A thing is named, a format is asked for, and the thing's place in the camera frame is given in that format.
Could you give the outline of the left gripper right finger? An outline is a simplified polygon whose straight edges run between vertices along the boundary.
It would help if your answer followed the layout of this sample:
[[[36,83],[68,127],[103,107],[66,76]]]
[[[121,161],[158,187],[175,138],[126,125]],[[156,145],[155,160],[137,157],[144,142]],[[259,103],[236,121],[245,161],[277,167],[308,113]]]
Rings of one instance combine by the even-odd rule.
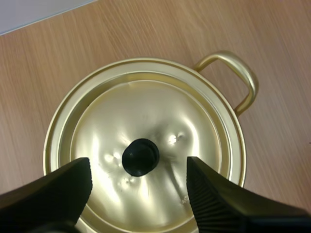
[[[311,216],[307,211],[248,191],[198,157],[187,158],[187,190],[201,233],[311,231]]]

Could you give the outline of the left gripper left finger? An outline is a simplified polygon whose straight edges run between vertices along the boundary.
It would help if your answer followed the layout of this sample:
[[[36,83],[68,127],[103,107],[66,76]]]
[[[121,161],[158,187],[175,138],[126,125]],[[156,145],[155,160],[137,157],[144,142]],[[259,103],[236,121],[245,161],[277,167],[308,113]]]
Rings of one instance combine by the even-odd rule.
[[[88,158],[0,196],[2,233],[77,233],[76,223],[89,199]]]

